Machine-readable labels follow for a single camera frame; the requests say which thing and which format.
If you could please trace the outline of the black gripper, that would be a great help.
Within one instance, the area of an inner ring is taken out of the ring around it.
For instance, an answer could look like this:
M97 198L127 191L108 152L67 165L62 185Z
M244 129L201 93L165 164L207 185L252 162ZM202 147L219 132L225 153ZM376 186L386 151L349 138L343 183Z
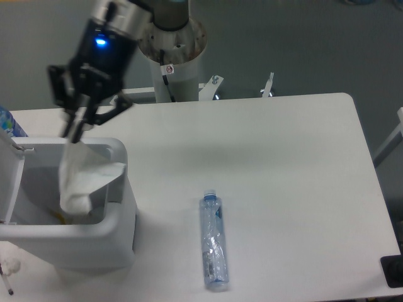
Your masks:
M89 98L81 120L76 121L82 95L92 95L96 83L102 85L103 98L123 89L123 78L136 48L135 40L89 20L69 65L47 67L54 103L64 112L66 124L62 138L75 138L78 142L87 128L100 126L133 105L132 100L120 92L111 110L98 113L101 97L95 94Z

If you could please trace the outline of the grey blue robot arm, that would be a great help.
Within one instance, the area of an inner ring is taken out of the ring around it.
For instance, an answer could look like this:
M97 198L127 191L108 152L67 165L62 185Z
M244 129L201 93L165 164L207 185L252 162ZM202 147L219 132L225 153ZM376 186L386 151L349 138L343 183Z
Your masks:
M74 56L47 68L54 103L65 114L61 137L72 143L129 109L123 78L149 23L184 28L187 1L96 1Z

